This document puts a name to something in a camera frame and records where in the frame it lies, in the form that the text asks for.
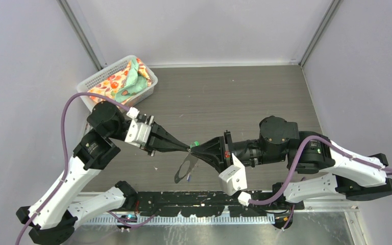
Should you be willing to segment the metal keyring holder plate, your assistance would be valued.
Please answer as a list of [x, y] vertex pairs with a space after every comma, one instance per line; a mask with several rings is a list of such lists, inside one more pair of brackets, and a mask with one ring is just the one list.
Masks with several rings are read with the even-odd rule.
[[175, 173], [174, 176], [174, 183], [178, 184], [179, 182], [181, 182], [182, 180], [186, 180], [187, 175], [193, 173], [194, 168], [197, 166], [198, 164], [198, 158], [193, 156], [191, 152], [189, 152], [187, 154], [187, 156], [185, 157], [185, 159], [183, 160], [182, 164], [179, 166], [177, 172]]

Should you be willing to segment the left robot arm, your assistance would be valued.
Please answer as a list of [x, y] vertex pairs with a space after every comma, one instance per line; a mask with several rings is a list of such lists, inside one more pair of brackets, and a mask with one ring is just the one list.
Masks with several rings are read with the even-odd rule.
[[50, 189], [32, 206], [20, 207], [17, 217], [35, 244], [62, 244], [84, 222], [114, 209], [134, 210], [137, 191], [126, 181], [83, 202], [75, 203], [81, 190], [118, 155], [114, 140], [135, 146], [149, 155], [155, 152], [185, 152], [189, 146], [177, 140], [152, 116], [136, 108], [123, 113], [117, 104], [96, 104], [87, 117], [91, 130], [83, 136], [64, 171]]

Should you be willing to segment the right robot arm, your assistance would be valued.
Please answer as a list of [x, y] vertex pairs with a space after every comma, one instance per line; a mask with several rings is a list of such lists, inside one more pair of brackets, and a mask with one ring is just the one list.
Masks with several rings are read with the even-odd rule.
[[[229, 131], [194, 146], [190, 153], [217, 172], [222, 191], [240, 204], [285, 209], [290, 203], [342, 194], [350, 201], [371, 201], [392, 195], [392, 168], [384, 154], [363, 156], [328, 137], [300, 131], [297, 123], [269, 116], [259, 123], [259, 137], [235, 142]], [[288, 174], [273, 194], [258, 200], [247, 192], [247, 167], [286, 161]]]

